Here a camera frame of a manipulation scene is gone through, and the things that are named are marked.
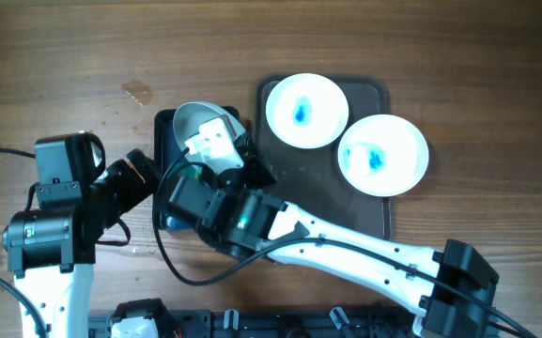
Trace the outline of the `white plate blue stain front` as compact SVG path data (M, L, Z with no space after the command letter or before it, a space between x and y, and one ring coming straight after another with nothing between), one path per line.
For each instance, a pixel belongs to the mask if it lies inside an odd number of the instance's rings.
M204 101L187 102L177 108L172 120L172 129L179 149L187 151L185 156L188 161L200 162L194 155L189 154L189 149L185 146L185 141L198 133L200 124L219 115L227 115L231 121L237 134L237 139L234 141L235 146L236 142L241 140L242 136L246 134L246 129L225 108Z

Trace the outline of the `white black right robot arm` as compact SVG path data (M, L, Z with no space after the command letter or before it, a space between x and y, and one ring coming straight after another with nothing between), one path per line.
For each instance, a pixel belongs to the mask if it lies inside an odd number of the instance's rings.
M373 238L329 223L264 193L268 169L234 164L216 175L186 177L174 163L163 173L156 208L192 226L218 252L238 259L222 277L265 257L319 269L393 300L414 316L418 337L484 337L499 275L473 246L450 239L443 250Z

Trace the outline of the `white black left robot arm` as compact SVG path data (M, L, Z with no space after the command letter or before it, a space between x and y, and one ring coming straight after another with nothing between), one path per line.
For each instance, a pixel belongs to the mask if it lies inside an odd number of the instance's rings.
M156 191L160 174L138 148L107 164L88 132L39 139L35 156L38 205L16 213L2 236L23 336L86 337L96 247Z

